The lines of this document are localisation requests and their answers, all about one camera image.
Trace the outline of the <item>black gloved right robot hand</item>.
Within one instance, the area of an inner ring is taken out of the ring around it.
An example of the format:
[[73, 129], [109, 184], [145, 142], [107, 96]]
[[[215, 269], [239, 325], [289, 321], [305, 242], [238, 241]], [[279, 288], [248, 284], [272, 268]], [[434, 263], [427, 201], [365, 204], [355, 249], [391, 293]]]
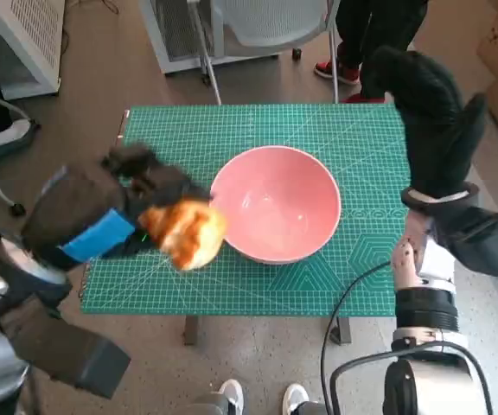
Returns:
[[485, 129], [485, 96], [464, 102], [450, 72], [416, 51], [383, 46], [368, 64], [368, 85], [392, 95], [403, 121], [410, 187], [434, 199], [462, 193]]

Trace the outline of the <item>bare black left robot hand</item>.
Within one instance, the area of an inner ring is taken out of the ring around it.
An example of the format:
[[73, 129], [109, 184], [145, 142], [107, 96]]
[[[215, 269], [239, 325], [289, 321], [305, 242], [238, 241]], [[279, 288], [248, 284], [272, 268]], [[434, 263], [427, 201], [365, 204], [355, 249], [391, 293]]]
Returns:
[[46, 183], [22, 244], [38, 262], [63, 271], [95, 258], [129, 257], [150, 249], [139, 216], [183, 199], [211, 195], [142, 144], [113, 147], [102, 158], [64, 166]]

